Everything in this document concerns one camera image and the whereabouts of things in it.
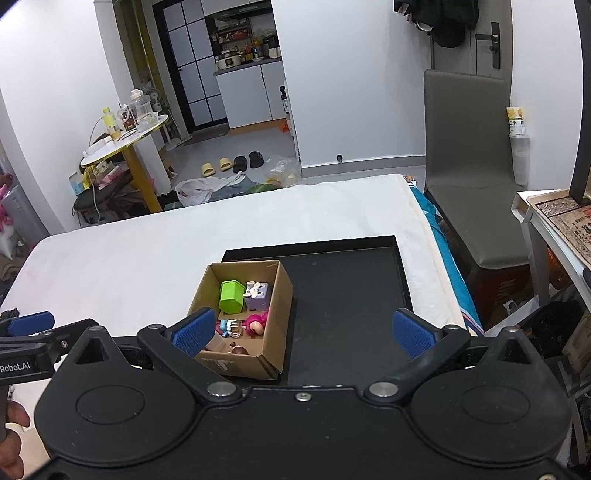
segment newspaper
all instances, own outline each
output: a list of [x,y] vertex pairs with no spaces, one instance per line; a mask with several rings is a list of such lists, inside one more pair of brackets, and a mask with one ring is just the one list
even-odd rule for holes
[[591,205],[580,206],[568,196],[568,192],[540,195],[529,200],[557,228],[577,256],[591,266]]

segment white bedsheet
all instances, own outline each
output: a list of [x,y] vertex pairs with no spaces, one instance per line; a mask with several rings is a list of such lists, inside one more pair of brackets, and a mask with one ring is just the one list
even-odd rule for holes
[[[298,185],[49,237],[2,310],[93,318],[113,336],[186,316],[207,265],[227,249],[395,235],[415,313],[464,326],[431,229],[403,177]],[[17,386],[32,411],[47,381]]]

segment slipper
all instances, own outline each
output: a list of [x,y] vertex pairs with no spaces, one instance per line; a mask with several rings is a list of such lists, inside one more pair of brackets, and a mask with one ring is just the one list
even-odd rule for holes
[[238,173],[239,171],[246,171],[246,157],[240,155],[239,157],[234,158],[234,168],[232,171],[234,173]]
[[221,171],[230,170],[230,168],[232,168],[232,160],[230,160],[229,158],[220,159],[220,170]]
[[211,177],[216,171],[210,163],[201,165],[201,175],[204,177]]
[[251,168],[259,168],[265,164],[265,159],[262,157],[261,152],[251,152],[248,157],[251,159]]

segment green toy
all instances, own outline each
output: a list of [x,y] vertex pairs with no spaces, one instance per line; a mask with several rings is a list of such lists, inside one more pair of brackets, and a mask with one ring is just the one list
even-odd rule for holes
[[246,292],[246,287],[238,280],[223,281],[220,289],[219,309],[229,315],[240,313],[244,305],[244,292]]

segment round table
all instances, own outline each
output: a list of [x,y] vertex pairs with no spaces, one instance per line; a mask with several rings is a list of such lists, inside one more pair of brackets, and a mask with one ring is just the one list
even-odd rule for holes
[[146,205],[148,205],[148,210],[150,210],[150,213],[162,212],[162,207],[156,198],[156,194],[154,193],[154,189],[150,184],[150,180],[144,171],[144,167],[139,161],[135,149],[130,147],[132,147],[134,143],[137,143],[138,141],[155,132],[162,125],[164,125],[166,120],[168,120],[168,115],[159,115],[158,122],[145,132],[133,132],[131,135],[124,134],[120,139],[108,142],[104,147],[100,148],[92,155],[83,158],[80,162],[80,166],[83,168],[90,167],[91,165],[95,165],[102,160],[106,160],[107,158],[110,158],[113,155],[121,152],[125,157],[125,162],[127,163],[129,171],[134,178],[135,185],[142,194]]

